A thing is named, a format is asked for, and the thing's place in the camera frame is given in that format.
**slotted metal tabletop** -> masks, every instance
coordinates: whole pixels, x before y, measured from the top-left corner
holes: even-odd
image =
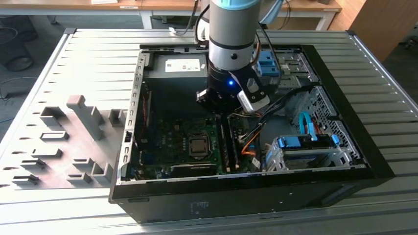
[[[137,225],[121,208],[108,203],[108,188],[12,191],[2,187],[0,231],[19,234],[73,230],[100,234],[416,233],[416,104],[356,36],[320,31],[270,31],[268,35],[274,44],[315,46],[396,178],[362,190],[330,208],[145,226]],[[139,44],[192,42],[192,32],[175,37],[167,30],[77,29],[73,34],[65,34],[0,144],[0,153],[6,154],[36,102],[51,101],[48,93],[41,91],[68,94],[69,86],[63,83],[76,77],[77,90],[99,110],[127,109]],[[64,96],[55,99],[60,102]]]

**paper on desk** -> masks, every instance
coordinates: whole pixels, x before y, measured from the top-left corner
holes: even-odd
[[[117,3],[117,0],[91,0],[92,5],[95,4],[107,4],[107,3]]]

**wooden desk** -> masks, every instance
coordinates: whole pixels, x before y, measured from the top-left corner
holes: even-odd
[[[335,0],[328,5],[318,3],[316,0],[292,0],[290,6],[292,11],[291,17],[320,18],[316,30],[328,29],[335,13],[342,9]],[[143,0],[141,16],[187,16],[191,14],[192,8],[193,0]],[[287,4],[283,4],[278,17],[286,17],[287,8]],[[152,28],[151,21],[143,21],[143,23],[144,28],[145,25],[148,25],[148,28]]]
[[[340,6],[315,0],[292,0],[291,17],[320,18],[316,30],[327,30]],[[144,29],[152,28],[151,16],[187,16],[193,0],[119,0],[119,3],[92,5],[91,0],[0,0],[0,14],[4,15],[140,15]],[[284,17],[287,5],[278,16]]]
[[[143,0],[143,10],[188,10],[193,9],[193,0]],[[316,0],[290,1],[292,11],[340,11],[340,6],[332,0],[328,5],[320,4]],[[287,4],[283,4],[282,11],[287,11]]]

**trash bin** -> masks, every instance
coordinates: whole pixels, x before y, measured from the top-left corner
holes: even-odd
[[[37,38],[37,33],[28,16],[0,15],[0,24],[5,28],[17,30],[17,38],[23,42],[29,42]]]
[[[33,64],[25,45],[17,39],[17,31],[12,28],[0,28],[0,64],[9,71],[21,71]]]

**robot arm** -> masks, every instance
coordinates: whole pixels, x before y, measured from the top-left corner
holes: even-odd
[[[259,0],[209,0],[208,88],[197,93],[197,103],[213,113],[228,113],[239,104],[252,113],[270,103],[250,65],[259,11]]]

